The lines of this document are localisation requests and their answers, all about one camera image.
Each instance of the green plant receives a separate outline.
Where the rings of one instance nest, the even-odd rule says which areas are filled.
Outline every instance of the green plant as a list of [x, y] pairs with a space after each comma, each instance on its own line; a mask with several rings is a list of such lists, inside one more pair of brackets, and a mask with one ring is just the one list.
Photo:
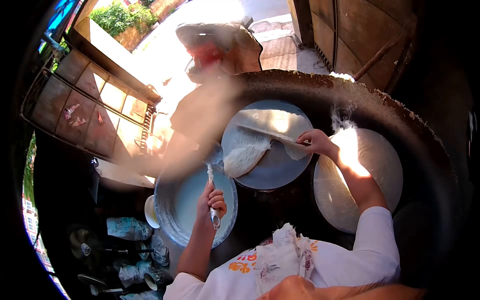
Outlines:
[[140, 3], [131, 4], [126, 8], [118, 1], [112, 2], [107, 7], [94, 9], [90, 13], [90, 19], [111, 36], [118, 36], [128, 27], [133, 26], [139, 32], [144, 33], [149, 31], [150, 27], [157, 21], [150, 10]]
[[133, 25], [130, 12], [120, 2], [92, 10], [90, 19], [111, 36], [117, 36]]
[[149, 31], [150, 27], [158, 21], [156, 16], [153, 15], [148, 8], [138, 2], [129, 5], [128, 11], [130, 11], [134, 19], [134, 24], [140, 33]]
[[[70, 48], [68, 48], [67, 43], [65, 42], [65, 39], [62, 37], [60, 41], [60, 47], [63, 47], [65, 49], [65, 53], [70, 52]], [[50, 68], [50, 71], [53, 73], [55, 70], [59, 67], [59, 59], [54, 57], [53, 62], [52, 62], [52, 67]]]
[[30, 199], [33, 206], [35, 206], [35, 198], [33, 194], [33, 161], [35, 160], [35, 155], [36, 139], [35, 133], [33, 133], [30, 145], [28, 146], [24, 169], [24, 194], [27, 199]]

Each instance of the red object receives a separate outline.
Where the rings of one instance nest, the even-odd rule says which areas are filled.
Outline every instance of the red object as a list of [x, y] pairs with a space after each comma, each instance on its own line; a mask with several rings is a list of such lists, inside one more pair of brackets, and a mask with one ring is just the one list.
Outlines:
[[188, 49], [187, 52], [193, 57], [195, 66], [198, 68], [208, 67], [222, 59], [218, 47], [213, 41], [206, 41], [194, 49]]

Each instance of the tree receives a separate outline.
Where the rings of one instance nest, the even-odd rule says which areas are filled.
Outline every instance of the tree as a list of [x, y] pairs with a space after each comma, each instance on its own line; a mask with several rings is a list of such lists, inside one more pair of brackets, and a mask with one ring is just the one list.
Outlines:
[[27, 199], [30, 199], [32, 205], [35, 206], [35, 197], [33, 194], [33, 162], [36, 155], [36, 139], [35, 132], [30, 140], [30, 145], [27, 150], [27, 157], [24, 169], [24, 194]]

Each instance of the plastic bag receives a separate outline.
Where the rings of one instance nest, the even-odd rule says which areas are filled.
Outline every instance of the plastic bag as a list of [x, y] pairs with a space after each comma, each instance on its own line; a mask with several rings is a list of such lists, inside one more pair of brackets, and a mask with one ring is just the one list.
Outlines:
[[135, 218], [107, 219], [107, 234], [124, 240], [146, 240], [152, 231], [150, 225]]
[[155, 230], [155, 233], [152, 235], [150, 247], [154, 250], [152, 252], [153, 260], [159, 265], [167, 266], [169, 263], [168, 248], [160, 237], [158, 230]]
[[153, 291], [142, 292], [140, 294], [127, 294], [120, 296], [121, 300], [160, 300], [160, 295]]
[[120, 268], [119, 278], [124, 287], [144, 281], [144, 274], [148, 273], [150, 262], [139, 261], [136, 265], [128, 265]]

